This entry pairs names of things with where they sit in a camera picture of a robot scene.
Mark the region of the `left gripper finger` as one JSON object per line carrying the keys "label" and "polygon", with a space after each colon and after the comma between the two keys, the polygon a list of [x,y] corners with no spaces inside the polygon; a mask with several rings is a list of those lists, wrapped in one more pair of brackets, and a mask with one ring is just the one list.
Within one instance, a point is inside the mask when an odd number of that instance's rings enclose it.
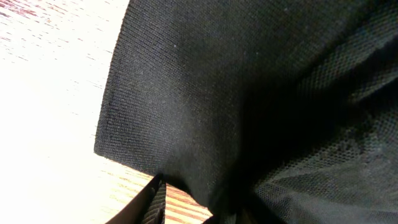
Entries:
{"label": "left gripper finger", "polygon": [[166,192],[163,175],[157,174],[106,224],[164,224]]}

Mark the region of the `black t-shirt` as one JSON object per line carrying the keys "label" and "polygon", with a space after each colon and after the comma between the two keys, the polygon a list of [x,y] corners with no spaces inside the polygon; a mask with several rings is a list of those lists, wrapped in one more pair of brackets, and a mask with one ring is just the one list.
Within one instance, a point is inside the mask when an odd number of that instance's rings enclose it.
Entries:
{"label": "black t-shirt", "polygon": [[397,2],[131,1],[94,150],[220,223],[396,223]]}

